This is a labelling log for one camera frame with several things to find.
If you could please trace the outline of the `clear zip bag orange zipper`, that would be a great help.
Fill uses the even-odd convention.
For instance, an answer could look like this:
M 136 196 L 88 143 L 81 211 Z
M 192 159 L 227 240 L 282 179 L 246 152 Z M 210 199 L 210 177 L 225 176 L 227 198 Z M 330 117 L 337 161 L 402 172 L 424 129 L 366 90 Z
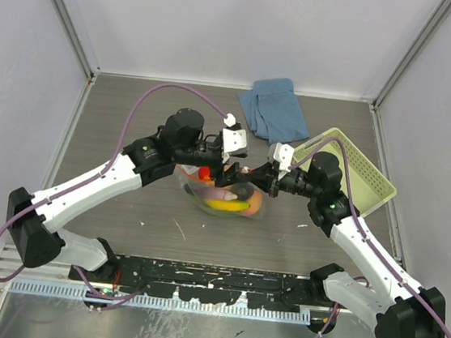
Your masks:
M 244 217 L 261 220 L 265 202 L 261 191 L 251 182 L 217 187 L 209 167 L 177 165 L 175 174 L 181 189 L 204 212 L 218 217 Z

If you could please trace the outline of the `orange peach fruit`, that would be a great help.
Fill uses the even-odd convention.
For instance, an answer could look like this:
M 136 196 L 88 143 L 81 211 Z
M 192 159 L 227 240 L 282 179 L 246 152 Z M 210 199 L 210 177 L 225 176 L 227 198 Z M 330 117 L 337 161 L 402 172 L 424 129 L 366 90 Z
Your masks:
M 244 216 L 254 216 L 257 214 L 262 206 L 262 194 L 255 190 L 253 194 L 247 199 L 249 206 L 242 212 Z

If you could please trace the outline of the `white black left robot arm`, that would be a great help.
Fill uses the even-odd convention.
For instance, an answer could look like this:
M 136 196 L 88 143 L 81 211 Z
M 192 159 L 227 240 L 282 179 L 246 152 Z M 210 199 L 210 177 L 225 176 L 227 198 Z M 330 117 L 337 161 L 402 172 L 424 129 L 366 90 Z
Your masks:
M 203 116 L 180 109 L 145 138 L 119 148 L 99 168 L 54 188 L 30 194 L 23 187 L 10 193 L 8 231 L 26 268 L 56 260 L 88 271 L 97 282 L 108 282 L 119 260 L 103 238 L 85 238 L 65 225 L 97 205 L 170 176 L 177 165 L 204 166 L 218 180 L 231 156 L 245 154 L 246 132 L 232 116 L 212 141 L 203 136 Z

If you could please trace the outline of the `pale green plastic basket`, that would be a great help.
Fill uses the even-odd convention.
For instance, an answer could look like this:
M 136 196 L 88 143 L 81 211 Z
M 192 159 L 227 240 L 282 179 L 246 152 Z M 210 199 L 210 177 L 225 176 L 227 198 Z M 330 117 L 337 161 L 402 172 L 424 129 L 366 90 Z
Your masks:
M 295 148 L 293 162 L 303 160 L 322 141 L 339 138 L 347 152 L 353 203 L 366 217 L 389 202 L 398 193 L 385 175 L 338 128 L 330 128 Z

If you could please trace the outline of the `yellow banana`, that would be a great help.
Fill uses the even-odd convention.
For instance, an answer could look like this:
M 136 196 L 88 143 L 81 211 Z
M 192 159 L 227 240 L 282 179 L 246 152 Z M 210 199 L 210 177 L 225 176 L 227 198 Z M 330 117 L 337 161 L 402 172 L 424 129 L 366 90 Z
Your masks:
M 243 212 L 249 209 L 249 202 L 224 199 L 204 199 L 204 202 L 210 208 L 223 212 Z

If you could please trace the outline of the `red tomato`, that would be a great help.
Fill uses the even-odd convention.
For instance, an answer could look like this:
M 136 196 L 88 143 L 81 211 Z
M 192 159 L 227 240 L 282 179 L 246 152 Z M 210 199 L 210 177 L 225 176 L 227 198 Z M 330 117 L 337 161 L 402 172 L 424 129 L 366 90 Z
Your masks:
M 209 167 L 202 166 L 198 169 L 198 179 L 204 182 L 212 181 L 211 170 Z

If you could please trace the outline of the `dark purple fruit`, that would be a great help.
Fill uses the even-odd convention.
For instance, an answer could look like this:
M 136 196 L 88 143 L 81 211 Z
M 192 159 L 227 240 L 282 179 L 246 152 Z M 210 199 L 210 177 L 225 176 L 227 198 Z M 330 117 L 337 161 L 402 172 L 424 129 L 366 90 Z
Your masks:
M 229 191 L 237 196 L 239 201 L 247 201 L 253 195 L 254 188 L 249 183 L 236 183 L 229 186 Z

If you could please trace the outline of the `green leafy vegetable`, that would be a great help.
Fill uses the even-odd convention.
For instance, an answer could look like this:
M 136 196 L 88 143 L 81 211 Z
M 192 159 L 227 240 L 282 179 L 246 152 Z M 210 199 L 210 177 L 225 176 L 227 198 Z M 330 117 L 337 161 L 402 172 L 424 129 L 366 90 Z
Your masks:
M 224 210 L 216 210 L 215 208 L 210 208 L 202 198 L 197 197 L 194 192 L 191 190 L 188 184 L 183 185 L 183 190 L 187 193 L 189 198 L 196 204 L 199 208 L 201 208 L 204 212 L 209 213 L 212 216 L 222 216 L 222 217 L 240 217 L 240 212 L 231 212 Z

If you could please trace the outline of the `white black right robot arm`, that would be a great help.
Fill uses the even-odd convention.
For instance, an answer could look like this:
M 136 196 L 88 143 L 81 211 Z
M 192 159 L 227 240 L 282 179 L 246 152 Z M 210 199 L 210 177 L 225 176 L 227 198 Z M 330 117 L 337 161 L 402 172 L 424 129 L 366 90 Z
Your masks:
M 279 192 L 308 199 L 312 222 L 354 261 L 369 287 L 335 266 L 310 275 L 308 294 L 319 306 L 332 302 L 346 307 L 369 326 L 375 338 L 445 338 L 445 299 L 436 288 L 425 289 L 386 252 L 364 218 L 342 191 L 338 158 L 318 152 L 308 171 L 291 166 L 293 148 L 270 147 L 267 163 L 248 174 L 249 180 L 272 197 Z

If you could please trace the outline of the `dark brown food item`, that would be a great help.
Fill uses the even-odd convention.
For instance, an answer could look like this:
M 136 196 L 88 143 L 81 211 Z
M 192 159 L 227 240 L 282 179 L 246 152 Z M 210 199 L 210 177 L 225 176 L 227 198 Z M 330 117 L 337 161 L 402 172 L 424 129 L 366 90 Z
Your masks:
M 214 186 L 200 186 L 193 189 L 196 196 L 203 199 L 223 199 L 223 200 L 235 200 L 236 195 L 233 195 L 229 190 L 224 188 L 218 188 Z

